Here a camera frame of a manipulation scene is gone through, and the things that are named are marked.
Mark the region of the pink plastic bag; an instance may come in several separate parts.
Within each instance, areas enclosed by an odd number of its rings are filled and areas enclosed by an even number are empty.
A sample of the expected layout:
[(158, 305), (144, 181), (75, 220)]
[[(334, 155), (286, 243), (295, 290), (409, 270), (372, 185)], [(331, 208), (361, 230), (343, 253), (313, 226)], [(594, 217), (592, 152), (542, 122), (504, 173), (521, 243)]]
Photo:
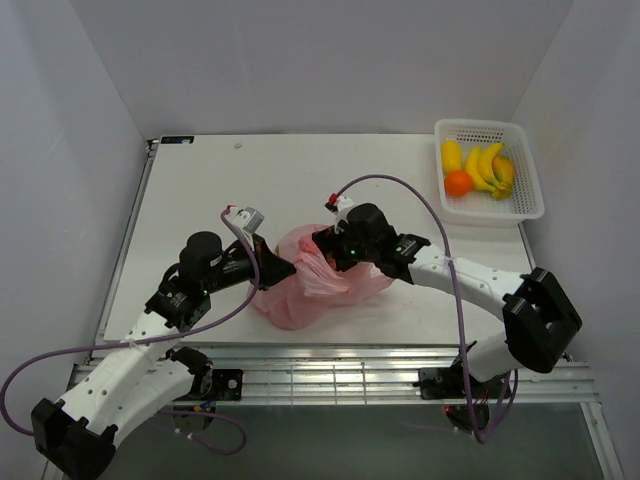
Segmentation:
[(280, 329), (305, 328), (330, 309), (361, 303), (392, 284), (390, 278), (375, 274), (369, 263), (360, 263), (346, 272), (336, 271), (312, 241), (312, 235), (325, 228), (322, 224), (307, 224), (284, 235), (276, 254), (292, 263), (296, 273), (257, 292), (251, 301), (260, 315)]

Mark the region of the orange fake orange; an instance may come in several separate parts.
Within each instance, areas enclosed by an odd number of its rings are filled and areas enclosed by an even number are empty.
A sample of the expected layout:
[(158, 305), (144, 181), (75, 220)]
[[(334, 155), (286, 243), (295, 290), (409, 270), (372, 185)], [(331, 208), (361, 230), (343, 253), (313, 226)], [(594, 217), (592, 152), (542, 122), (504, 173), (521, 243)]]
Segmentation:
[(444, 188), (447, 195), (454, 198), (466, 196), (474, 188), (472, 177), (464, 170), (449, 172), (444, 178)]

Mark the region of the yellow fake banana bunch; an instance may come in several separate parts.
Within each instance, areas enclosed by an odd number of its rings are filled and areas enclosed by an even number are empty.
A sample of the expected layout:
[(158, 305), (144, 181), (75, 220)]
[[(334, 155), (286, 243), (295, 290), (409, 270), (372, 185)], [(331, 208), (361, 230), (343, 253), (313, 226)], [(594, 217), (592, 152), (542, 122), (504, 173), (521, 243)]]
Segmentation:
[(513, 185), (499, 183), (494, 176), (492, 161), (497, 155), (501, 155), (504, 144), (497, 142), (484, 148), (475, 146), (469, 153), (465, 171), (472, 177), (474, 189), (490, 193), (496, 200), (506, 200), (512, 195)]

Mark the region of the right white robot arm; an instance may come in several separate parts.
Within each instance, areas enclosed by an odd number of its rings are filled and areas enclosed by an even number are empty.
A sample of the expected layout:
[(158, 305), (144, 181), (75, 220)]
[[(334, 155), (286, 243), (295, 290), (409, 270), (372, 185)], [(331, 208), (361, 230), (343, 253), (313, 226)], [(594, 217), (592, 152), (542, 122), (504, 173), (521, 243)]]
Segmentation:
[(334, 225), (312, 239), (340, 272), (371, 263), (388, 278), (459, 296), (502, 322), (503, 332), (463, 346), (451, 382), (464, 397), (515, 369), (551, 372), (582, 327), (550, 271), (508, 272), (454, 258), (423, 237), (396, 232), (371, 203), (337, 212)]

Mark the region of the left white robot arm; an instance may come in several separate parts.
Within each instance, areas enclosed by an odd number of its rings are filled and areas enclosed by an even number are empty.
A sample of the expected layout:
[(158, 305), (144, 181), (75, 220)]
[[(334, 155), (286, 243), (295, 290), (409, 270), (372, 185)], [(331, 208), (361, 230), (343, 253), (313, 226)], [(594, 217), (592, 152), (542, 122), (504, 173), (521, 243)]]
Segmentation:
[(211, 294), (249, 282), (260, 290), (292, 276), (294, 265), (257, 234), (249, 245), (223, 248), (212, 232), (189, 237), (178, 263), (126, 336), (87, 377), (57, 402), (41, 400), (31, 412), (37, 450), (72, 479), (96, 479), (119, 444), (170, 401), (201, 399), (212, 387), (203, 353), (178, 348), (178, 334), (211, 308)]

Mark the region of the yellow green fake mango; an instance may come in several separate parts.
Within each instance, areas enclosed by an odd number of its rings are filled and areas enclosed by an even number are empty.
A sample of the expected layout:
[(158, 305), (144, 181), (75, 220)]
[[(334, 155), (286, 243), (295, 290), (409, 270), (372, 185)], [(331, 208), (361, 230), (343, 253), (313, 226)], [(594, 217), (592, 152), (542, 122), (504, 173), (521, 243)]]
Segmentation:
[(492, 161), (492, 168), (494, 176), (499, 183), (504, 183), (509, 186), (513, 185), (514, 166), (509, 158), (497, 155)]

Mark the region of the white plastic basket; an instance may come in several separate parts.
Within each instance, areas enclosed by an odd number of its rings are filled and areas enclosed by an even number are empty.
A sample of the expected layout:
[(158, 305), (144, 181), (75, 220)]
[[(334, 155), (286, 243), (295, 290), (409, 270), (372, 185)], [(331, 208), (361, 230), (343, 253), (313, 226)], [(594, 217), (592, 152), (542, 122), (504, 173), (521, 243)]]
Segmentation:
[(524, 130), (513, 123), (442, 119), (437, 177), (450, 223), (510, 227), (542, 217), (539, 179)]

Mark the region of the aluminium frame rail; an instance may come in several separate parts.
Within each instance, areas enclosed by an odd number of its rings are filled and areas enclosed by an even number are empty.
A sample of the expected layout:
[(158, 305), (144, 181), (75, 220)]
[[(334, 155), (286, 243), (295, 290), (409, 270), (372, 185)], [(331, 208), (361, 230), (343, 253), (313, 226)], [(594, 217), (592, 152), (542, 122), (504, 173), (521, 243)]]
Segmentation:
[(450, 348), (217, 347), (217, 367), (244, 374), (241, 399), (221, 402), (231, 424), (210, 444), (157, 417), (106, 470), (109, 479), (620, 479), (589, 367), (524, 371), (515, 403), (485, 444), (457, 432), (444, 405), (425, 400), (418, 373), (446, 365)]

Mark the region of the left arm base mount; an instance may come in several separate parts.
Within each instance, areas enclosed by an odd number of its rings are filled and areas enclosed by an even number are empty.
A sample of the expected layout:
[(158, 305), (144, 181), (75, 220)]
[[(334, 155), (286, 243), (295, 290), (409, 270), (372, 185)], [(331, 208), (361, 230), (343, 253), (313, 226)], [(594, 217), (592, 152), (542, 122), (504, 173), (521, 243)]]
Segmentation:
[(187, 394), (178, 398), (183, 406), (174, 406), (180, 412), (174, 424), (183, 430), (203, 432), (213, 420), (186, 415), (187, 411), (215, 413), (219, 401), (239, 401), (242, 398), (244, 371), (241, 369), (215, 367), (204, 353), (190, 347), (171, 349), (165, 359), (186, 366), (192, 376), (192, 385)]

